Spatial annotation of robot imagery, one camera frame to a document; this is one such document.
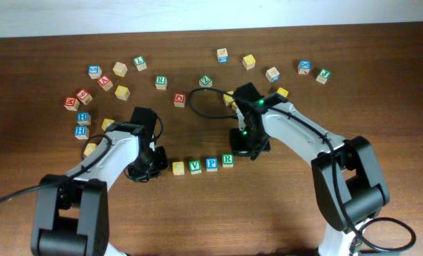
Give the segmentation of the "yellow block top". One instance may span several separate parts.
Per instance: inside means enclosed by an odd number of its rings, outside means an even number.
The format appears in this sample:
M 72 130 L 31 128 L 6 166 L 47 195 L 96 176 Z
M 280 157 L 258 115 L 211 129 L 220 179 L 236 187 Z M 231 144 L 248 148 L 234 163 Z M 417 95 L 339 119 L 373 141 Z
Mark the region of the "yellow block top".
M 252 69 L 255 64 L 256 64 L 256 60 L 253 56 L 253 54 L 249 54 L 243 57 L 242 59 L 242 64 L 245 67 L 246 70 Z

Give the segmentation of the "blue P block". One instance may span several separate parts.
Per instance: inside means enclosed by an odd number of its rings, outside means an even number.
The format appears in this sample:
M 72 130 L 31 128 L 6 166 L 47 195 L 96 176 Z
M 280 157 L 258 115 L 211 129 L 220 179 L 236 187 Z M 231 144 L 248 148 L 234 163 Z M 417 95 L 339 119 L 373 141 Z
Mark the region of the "blue P block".
M 217 171 L 218 170 L 218 159 L 207 158 L 205 160 L 206 171 Z

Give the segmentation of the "red A block far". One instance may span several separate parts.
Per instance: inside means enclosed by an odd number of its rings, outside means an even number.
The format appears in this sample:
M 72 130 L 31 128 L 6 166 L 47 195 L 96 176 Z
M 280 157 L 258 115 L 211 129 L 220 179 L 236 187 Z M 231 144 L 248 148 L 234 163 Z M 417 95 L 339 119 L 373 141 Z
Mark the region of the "red A block far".
M 113 87 L 112 81 L 106 75 L 103 75 L 102 77 L 98 78 L 97 82 L 100 87 L 105 91 L 108 91 Z

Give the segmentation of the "green L block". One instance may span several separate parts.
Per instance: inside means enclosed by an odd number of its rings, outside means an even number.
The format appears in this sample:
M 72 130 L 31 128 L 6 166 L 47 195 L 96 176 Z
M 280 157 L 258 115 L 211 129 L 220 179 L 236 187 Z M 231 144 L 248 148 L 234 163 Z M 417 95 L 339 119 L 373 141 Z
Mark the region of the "green L block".
M 147 64 L 143 56 L 134 58 L 134 64 L 138 71 L 143 71 L 147 69 Z

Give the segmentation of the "blue S block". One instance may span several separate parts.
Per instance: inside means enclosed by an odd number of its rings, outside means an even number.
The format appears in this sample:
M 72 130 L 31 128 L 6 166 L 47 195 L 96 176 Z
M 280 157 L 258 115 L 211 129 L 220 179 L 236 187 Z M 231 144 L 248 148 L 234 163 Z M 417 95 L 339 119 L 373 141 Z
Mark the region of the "blue S block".
M 102 69 L 99 65 L 90 65 L 87 71 L 88 75 L 93 79 L 99 79 L 102 77 Z

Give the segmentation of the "blue X block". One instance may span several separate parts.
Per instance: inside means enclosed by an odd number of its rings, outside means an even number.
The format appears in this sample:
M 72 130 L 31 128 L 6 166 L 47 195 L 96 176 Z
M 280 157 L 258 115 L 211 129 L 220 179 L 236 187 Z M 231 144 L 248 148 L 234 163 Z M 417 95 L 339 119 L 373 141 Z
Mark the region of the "blue X block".
M 300 60 L 297 68 L 297 72 L 300 75 L 308 75 L 311 70 L 310 60 Z

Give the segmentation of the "green Z block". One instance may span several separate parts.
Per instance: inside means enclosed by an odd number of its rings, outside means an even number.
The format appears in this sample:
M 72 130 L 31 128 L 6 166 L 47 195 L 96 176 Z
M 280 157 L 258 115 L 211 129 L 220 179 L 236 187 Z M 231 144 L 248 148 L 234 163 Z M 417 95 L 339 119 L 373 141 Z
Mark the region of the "green Z block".
M 202 78 L 199 79 L 200 87 L 211 87 L 212 85 L 213 81 L 208 75 L 204 75 Z

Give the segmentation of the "blue D sided block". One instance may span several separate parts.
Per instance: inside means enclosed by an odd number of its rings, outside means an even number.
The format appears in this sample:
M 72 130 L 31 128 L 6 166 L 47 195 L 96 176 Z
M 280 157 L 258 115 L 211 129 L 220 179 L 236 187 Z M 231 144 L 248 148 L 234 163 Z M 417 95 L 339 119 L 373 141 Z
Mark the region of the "blue D sided block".
M 268 79 L 268 81 L 275 82 L 279 79 L 280 73 L 275 67 L 272 67 L 266 71 L 265 77 Z

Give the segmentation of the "yellow C block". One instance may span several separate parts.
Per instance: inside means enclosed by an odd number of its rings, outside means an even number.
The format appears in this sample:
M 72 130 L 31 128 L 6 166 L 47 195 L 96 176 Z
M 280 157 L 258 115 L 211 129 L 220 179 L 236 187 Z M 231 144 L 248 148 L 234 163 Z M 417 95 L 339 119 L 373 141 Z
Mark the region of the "yellow C block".
M 174 176 L 184 175 L 185 168 L 184 163 L 182 161 L 175 161 L 172 163 L 172 172 Z

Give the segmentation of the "red O block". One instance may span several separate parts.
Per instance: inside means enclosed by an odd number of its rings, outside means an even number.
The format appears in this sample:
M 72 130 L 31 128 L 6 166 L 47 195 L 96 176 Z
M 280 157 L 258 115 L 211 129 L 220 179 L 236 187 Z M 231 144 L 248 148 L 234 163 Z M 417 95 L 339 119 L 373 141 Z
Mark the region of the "red O block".
M 173 103 L 175 107 L 185 107 L 186 105 L 186 95 L 176 93 L 173 98 Z

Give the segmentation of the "green r block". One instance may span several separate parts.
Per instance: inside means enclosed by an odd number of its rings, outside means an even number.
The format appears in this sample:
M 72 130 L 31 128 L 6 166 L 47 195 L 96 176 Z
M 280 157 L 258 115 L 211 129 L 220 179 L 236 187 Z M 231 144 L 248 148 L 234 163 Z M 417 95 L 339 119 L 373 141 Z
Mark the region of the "green r block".
M 166 90 L 168 85 L 168 80 L 166 76 L 156 76 L 155 86 L 157 90 Z
M 234 165 L 234 156 L 232 154 L 222 155 L 222 165 L 224 168 L 231 168 Z

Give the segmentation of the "yellow O block left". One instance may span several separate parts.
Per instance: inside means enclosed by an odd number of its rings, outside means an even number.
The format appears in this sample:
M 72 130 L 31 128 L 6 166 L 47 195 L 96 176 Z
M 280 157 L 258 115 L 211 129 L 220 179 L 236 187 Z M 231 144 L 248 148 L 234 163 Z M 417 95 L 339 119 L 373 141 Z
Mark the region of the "yellow O block left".
M 113 119 L 104 119 L 102 123 L 102 130 L 105 131 L 113 123 L 114 123 Z

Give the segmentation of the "yellow block bottom left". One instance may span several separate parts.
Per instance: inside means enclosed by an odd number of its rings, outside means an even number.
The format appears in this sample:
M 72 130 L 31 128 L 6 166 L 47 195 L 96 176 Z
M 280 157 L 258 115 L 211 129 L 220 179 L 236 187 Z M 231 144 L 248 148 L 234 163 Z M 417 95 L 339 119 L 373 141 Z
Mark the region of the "yellow block bottom left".
M 94 150 L 96 150 L 96 148 L 97 148 L 96 143 L 88 143 L 85 147 L 83 155 L 89 156 Z

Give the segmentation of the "green V block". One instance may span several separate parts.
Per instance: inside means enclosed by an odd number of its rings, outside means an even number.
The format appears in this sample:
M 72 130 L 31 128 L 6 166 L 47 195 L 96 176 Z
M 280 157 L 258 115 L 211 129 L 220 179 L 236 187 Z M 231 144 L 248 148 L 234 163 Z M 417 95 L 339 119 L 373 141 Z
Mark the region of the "green V block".
M 189 162 L 190 172 L 194 174 L 200 174 L 202 172 L 200 160 L 192 160 Z

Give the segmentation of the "green J block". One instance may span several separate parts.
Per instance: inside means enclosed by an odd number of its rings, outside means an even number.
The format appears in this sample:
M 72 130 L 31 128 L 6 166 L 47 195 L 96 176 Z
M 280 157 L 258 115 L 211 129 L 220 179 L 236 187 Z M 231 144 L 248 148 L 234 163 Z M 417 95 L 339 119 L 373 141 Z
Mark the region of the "green J block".
M 324 85 L 330 78 L 331 74 L 331 71 L 322 68 L 316 77 L 316 81 Z

